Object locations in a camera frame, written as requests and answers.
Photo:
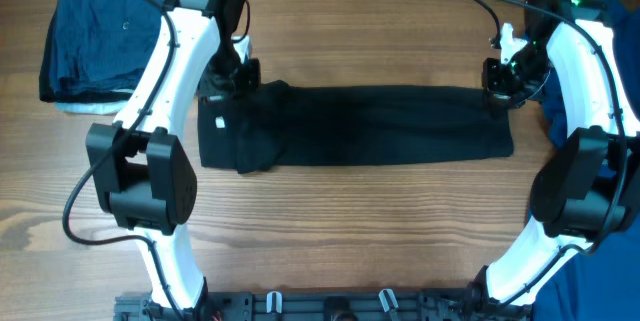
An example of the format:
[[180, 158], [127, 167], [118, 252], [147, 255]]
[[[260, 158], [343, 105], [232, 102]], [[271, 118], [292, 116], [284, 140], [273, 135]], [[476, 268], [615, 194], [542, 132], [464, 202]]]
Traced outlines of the black polo shirt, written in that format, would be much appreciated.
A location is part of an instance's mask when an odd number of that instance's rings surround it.
[[239, 174], [275, 166], [386, 166], [509, 157], [507, 115], [479, 89], [450, 86], [294, 87], [198, 105], [202, 166]]

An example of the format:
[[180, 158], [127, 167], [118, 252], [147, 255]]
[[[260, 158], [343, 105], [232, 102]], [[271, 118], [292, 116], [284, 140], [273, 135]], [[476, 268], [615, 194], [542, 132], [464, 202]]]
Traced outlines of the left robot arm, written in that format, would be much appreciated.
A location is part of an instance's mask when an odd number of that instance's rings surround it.
[[110, 125], [86, 137], [100, 208], [126, 229], [152, 282], [149, 295], [117, 299], [117, 320], [217, 320], [193, 255], [187, 221], [197, 177], [183, 149], [195, 98], [244, 96], [260, 84], [248, 35], [235, 36], [248, 0], [161, 0], [160, 30], [141, 80]]

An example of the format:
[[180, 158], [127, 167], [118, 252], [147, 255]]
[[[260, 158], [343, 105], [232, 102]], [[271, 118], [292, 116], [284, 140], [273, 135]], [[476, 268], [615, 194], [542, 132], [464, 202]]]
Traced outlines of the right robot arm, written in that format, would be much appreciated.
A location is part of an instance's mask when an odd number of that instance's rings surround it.
[[563, 144], [537, 173], [530, 218], [460, 301], [477, 319], [530, 315], [542, 286], [639, 214], [639, 16], [612, 0], [523, 0], [525, 34], [497, 25], [483, 65], [486, 105], [560, 99]]

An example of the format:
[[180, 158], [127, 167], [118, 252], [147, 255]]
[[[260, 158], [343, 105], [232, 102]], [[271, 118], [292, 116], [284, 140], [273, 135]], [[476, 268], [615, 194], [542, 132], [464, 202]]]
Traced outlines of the folded light denim garment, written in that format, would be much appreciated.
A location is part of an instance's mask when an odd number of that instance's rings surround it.
[[126, 106], [126, 101], [115, 101], [105, 103], [62, 103], [58, 102], [55, 107], [62, 112], [72, 114], [94, 114], [110, 115], [116, 114]]

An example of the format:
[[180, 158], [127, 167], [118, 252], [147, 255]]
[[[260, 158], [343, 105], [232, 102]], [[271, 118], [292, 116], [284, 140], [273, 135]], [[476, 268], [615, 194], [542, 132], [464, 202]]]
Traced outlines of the folded dark blue shorts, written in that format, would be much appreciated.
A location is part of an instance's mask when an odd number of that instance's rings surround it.
[[57, 0], [54, 14], [53, 89], [66, 94], [112, 90], [125, 74], [142, 75], [161, 22], [143, 0]]

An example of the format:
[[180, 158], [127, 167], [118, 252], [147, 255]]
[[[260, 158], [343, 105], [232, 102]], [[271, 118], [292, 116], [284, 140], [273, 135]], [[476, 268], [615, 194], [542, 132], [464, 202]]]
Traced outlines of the blue polo shirt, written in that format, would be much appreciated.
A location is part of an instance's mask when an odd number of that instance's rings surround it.
[[[639, 113], [639, 10], [620, 0], [607, 5], [614, 55], [633, 112]], [[617, 321], [639, 318], [639, 221], [609, 235], [592, 256], [569, 260], [537, 293], [539, 321]]]

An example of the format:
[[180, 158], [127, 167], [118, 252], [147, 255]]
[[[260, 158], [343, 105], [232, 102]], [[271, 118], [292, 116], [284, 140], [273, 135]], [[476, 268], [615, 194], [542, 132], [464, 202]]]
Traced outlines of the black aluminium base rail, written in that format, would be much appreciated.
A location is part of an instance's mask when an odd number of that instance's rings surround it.
[[186, 320], [477, 320], [486, 306], [475, 292], [427, 289], [345, 293], [211, 292], [183, 311]]

